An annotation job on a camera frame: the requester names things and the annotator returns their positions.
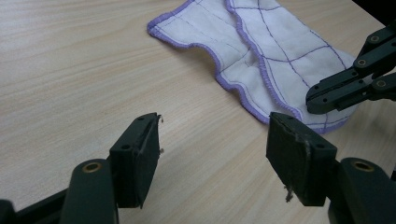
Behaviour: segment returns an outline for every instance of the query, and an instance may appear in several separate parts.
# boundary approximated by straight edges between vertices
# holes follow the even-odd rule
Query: black bracket
[[[396,185],[376,164],[335,159],[337,148],[284,114],[271,113],[266,157],[289,191],[304,206],[331,200],[332,224],[396,223]]]
[[[149,193],[160,158],[160,117],[151,113],[135,119],[107,160],[84,161],[74,169],[68,189],[19,212],[0,200],[0,224],[119,223],[118,208],[142,207]]]
[[[395,101],[396,73],[386,75],[395,65],[396,21],[367,36],[350,68],[322,79],[309,89],[305,98],[308,112],[324,114],[365,100]]]

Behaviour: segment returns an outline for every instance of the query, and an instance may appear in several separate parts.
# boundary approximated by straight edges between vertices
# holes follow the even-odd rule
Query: wooden table
[[[265,158],[268,126],[214,79],[201,49],[173,49],[147,23],[183,0],[0,3],[0,198],[17,210],[67,188],[83,161],[106,158],[138,116],[158,112],[164,148],[142,210],[120,223],[329,223],[303,207]],[[357,55],[383,26],[350,0],[279,0],[330,44]],[[396,104],[365,102],[324,137],[337,159],[389,175]]]

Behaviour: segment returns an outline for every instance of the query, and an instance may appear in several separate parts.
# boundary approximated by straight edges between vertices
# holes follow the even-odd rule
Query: white cloth
[[[275,111],[326,133],[355,110],[307,112],[309,88],[348,68],[354,58],[330,46],[275,0],[189,0],[149,22],[148,32],[177,48],[209,52],[218,83],[227,91],[238,90],[242,106],[264,123]]]

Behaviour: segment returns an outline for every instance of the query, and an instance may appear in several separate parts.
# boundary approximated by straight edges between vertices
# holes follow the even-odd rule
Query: purple stitched border
[[[235,15],[236,17],[236,31],[238,32],[238,34],[240,34],[243,39],[247,42],[247,44],[249,46],[251,46],[253,52],[256,54],[256,56],[259,58],[259,69],[260,72],[262,73],[262,77],[265,83],[265,86],[268,88],[268,91],[270,92],[271,96],[275,99],[275,102],[280,105],[281,107],[291,111],[291,113],[294,115],[295,118],[302,120],[300,113],[293,107],[286,105],[282,102],[282,100],[279,98],[279,96],[276,94],[274,87],[272,86],[272,83],[268,77],[268,73],[267,73],[267,68],[265,66],[265,62],[261,59],[261,54],[259,52],[259,50],[257,49],[257,46],[255,43],[253,43],[250,38],[248,37],[248,35],[244,32],[243,30],[243,23],[242,23],[242,18],[236,13],[236,11],[233,9],[233,7],[231,6],[231,1],[230,0],[226,0],[226,6],[229,12],[233,13],[233,15]]]
[[[265,117],[263,114],[261,114],[259,111],[257,111],[253,106],[251,106],[251,104],[248,102],[248,98],[246,97],[245,94],[245,90],[240,86],[240,85],[232,85],[229,84],[220,74],[220,62],[219,62],[219,58],[217,57],[217,55],[213,52],[213,50],[208,47],[207,45],[204,44],[199,44],[199,43],[191,43],[189,45],[186,44],[180,44],[176,41],[174,41],[173,39],[169,38],[167,35],[164,35],[163,33],[161,33],[160,31],[157,30],[156,26],[158,23],[161,23],[162,21],[166,21],[169,18],[176,16],[176,14],[178,14],[179,12],[181,12],[183,9],[185,9],[186,7],[188,7],[191,3],[193,3],[194,0],[187,0],[183,5],[181,5],[180,7],[176,8],[175,10],[171,11],[171,12],[167,12],[167,13],[163,13],[162,15],[160,15],[159,17],[155,18],[154,20],[150,21],[148,23],[147,26],[147,30],[148,33],[158,39],[161,39],[165,42],[170,43],[171,45],[177,47],[177,48],[181,48],[181,49],[189,49],[189,48],[193,48],[193,47],[198,47],[198,48],[202,48],[204,50],[206,50],[211,57],[213,58],[213,60],[215,61],[215,67],[216,67],[216,74],[215,74],[215,78],[216,81],[220,84],[220,86],[225,89],[226,91],[231,91],[231,90],[237,90],[240,97],[241,97],[241,104],[242,106],[250,113],[252,114],[256,119],[260,120],[263,123],[269,123],[269,119],[267,117]],[[252,43],[249,38],[247,37],[247,35],[243,32],[242,29],[242,19],[239,17],[238,14],[236,14],[235,11],[233,11],[231,5],[230,5],[230,0],[226,0],[226,5],[227,8],[229,9],[230,12],[232,12],[235,17],[237,18],[237,32],[249,43],[249,45],[252,48],[252,50],[260,56],[260,54],[258,54],[258,50],[255,46],[254,43]],[[301,120],[301,116],[300,114],[297,112],[296,109],[285,105],[283,103],[279,103],[281,102],[280,99],[278,98],[277,94],[275,93],[272,85],[270,84],[270,80],[268,79],[268,74],[266,72],[266,67],[265,64],[262,60],[259,60],[259,64],[260,64],[260,70],[262,71],[262,73],[266,74],[266,77],[264,79],[264,81],[266,82],[266,87],[269,89],[270,94],[276,99],[276,102],[282,106],[283,108],[289,110],[292,112],[292,114],[294,115],[294,117],[298,118],[299,120]],[[338,127],[342,126],[345,124],[345,122],[347,121],[347,118],[343,118],[343,119],[339,119],[337,121],[331,122],[331,123],[336,123],[339,122],[336,125],[333,125],[331,127],[325,127],[325,128],[312,128],[315,132],[317,133],[326,133],[332,130],[337,129]],[[318,125],[317,123],[312,123],[312,124],[306,124],[306,125]]]
[[[194,2],[194,0],[188,0],[183,5],[181,5],[177,9],[173,10],[172,12],[164,13],[164,14],[160,15],[159,17],[155,18],[154,20],[150,21],[148,23],[148,33],[156,38],[159,38],[165,42],[172,44],[173,46],[175,46],[177,48],[190,49],[193,47],[198,47],[198,48],[206,50],[210,54],[210,56],[213,58],[213,60],[215,61],[215,65],[216,65],[215,66],[216,67],[215,78],[216,78],[216,81],[220,84],[220,86],[223,89],[225,89],[226,91],[237,90],[239,93],[239,96],[241,97],[242,106],[250,114],[252,114],[256,119],[260,120],[263,123],[269,123],[269,119],[267,117],[265,117],[262,113],[257,111],[253,106],[251,106],[251,104],[248,102],[248,98],[246,97],[245,90],[240,85],[229,84],[221,76],[221,74],[220,74],[221,66],[220,66],[219,58],[216,56],[215,52],[213,52],[213,50],[210,47],[208,47],[207,45],[204,45],[204,44],[199,44],[199,43],[192,43],[189,45],[180,44],[180,43],[177,43],[176,41],[174,41],[173,39],[169,38],[167,35],[162,34],[161,32],[159,32],[156,29],[156,26],[158,23],[165,21],[172,16],[175,16],[177,13],[182,11],[184,8],[186,8],[189,4],[191,4],[193,2]]]
[[[275,102],[276,102],[277,104],[279,104],[279,105],[282,106],[283,108],[285,108],[285,109],[291,111],[291,113],[294,115],[295,118],[297,118],[297,119],[299,119],[299,120],[302,120],[302,118],[301,118],[300,113],[298,112],[298,110],[295,109],[295,108],[293,108],[293,107],[291,107],[291,106],[289,106],[289,105],[287,105],[287,104],[284,104],[284,103],[282,102],[282,100],[279,98],[279,96],[276,94],[276,92],[275,92],[275,90],[274,90],[274,87],[272,86],[272,83],[271,83],[271,81],[270,81],[270,79],[269,79],[269,77],[268,77],[267,68],[266,68],[266,66],[265,66],[265,62],[264,62],[263,59],[262,59],[262,55],[260,54],[260,51],[258,50],[256,44],[255,44],[253,41],[251,41],[250,38],[248,37],[248,34],[245,33],[245,31],[244,31],[244,29],[243,29],[243,20],[242,20],[242,18],[239,16],[239,14],[236,12],[235,7],[232,6],[231,1],[233,1],[233,0],[225,0],[227,10],[228,10],[230,13],[232,13],[233,15],[235,15],[235,17],[236,17],[236,31],[238,32],[238,34],[240,34],[240,35],[242,36],[242,38],[244,39],[244,41],[246,41],[247,44],[248,44],[249,46],[251,46],[253,52],[254,52],[254,53],[256,54],[256,56],[259,58],[259,69],[260,69],[260,71],[261,71],[261,73],[262,73],[262,77],[263,77],[265,86],[268,88],[268,90],[269,90],[271,96],[274,97]],[[313,130],[316,131],[317,133],[327,133],[327,132],[329,132],[329,131],[335,130],[335,129],[337,129],[337,128],[343,126],[343,125],[347,122],[348,117],[339,119],[339,120],[334,121],[334,122],[327,122],[327,119],[328,119],[328,115],[326,115],[326,122],[325,122],[325,123],[320,123],[321,125],[324,125],[323,128],[313,128]],[[327,126],[328,124],[332,124],[332,123],[337,123],[337,124],[332,125],[331,127],[328,127],[328,126]]]

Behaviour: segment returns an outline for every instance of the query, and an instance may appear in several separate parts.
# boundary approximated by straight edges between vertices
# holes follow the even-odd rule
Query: metal pin
[[[364,171],[364,172],[372,172],[372,171],[374,170],[374,167],[373,167],[372,165],[367,164],[367,163],[364,162],[364,161],[353,161],[353,162],[352,162],[352,165],[353,165],[356,169],[361,170],[361,171]]]
[[[90,162],[82,167],[82,172],[84,173],[93,173],[102,168],[102,164],[99,162]]]

